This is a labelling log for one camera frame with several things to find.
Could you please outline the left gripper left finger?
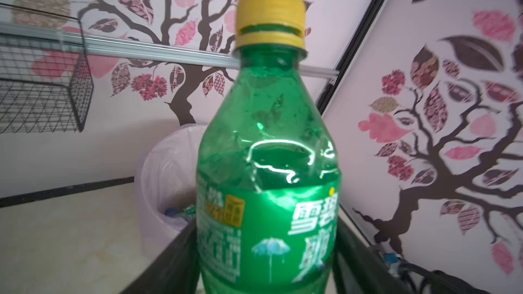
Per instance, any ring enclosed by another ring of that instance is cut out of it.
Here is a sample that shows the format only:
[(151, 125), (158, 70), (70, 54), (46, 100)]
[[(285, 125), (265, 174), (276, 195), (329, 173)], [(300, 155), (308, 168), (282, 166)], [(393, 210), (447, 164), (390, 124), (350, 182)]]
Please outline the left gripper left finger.
[(196, 222), (177, 235), (123, 293), (195, 293), (200, 277)]

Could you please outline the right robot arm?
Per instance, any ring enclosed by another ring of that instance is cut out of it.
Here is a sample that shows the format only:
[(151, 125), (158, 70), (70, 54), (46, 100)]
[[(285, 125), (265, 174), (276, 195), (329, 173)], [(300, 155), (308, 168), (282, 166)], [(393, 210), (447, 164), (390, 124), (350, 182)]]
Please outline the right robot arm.
[(369, 249), (384, 263), (388, 272), (408, 288), (410, 293), (488, 293), (441, 270), (429, 271), (412, 264), (402, 255), (386, 252), (380, 244), (374, 244)]

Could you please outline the clear bottle blue stripe label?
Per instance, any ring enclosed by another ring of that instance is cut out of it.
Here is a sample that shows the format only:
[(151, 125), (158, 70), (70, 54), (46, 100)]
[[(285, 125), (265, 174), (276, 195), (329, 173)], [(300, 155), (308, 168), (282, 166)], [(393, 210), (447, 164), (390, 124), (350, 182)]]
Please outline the clear bottle blue stripe label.
[(164, 215), (171, 219), (183, 220), (189, 223), (196, 218), (196, 206), (191, 204), (182, 210), (168, 208), (165, 210)]

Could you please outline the green bottle yellow cap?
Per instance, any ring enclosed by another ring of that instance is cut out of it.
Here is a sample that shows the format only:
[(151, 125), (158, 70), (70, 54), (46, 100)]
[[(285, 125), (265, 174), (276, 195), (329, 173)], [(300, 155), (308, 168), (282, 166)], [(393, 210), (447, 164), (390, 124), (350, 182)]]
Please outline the green bottle yellow cap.
[(302, 0), (240, 0), (238, 77), (197, 160), (197, 251), (207, 293), (324, 293), (342, 174), (298, 68)]

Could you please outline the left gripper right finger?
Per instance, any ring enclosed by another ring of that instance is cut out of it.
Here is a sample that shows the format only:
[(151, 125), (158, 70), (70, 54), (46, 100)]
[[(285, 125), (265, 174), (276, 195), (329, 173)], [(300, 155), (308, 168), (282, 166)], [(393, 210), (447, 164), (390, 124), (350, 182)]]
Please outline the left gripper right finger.
[(400, 283), (342, 219), (337, 222), (332, 265), (338, 293), (400, 293)]

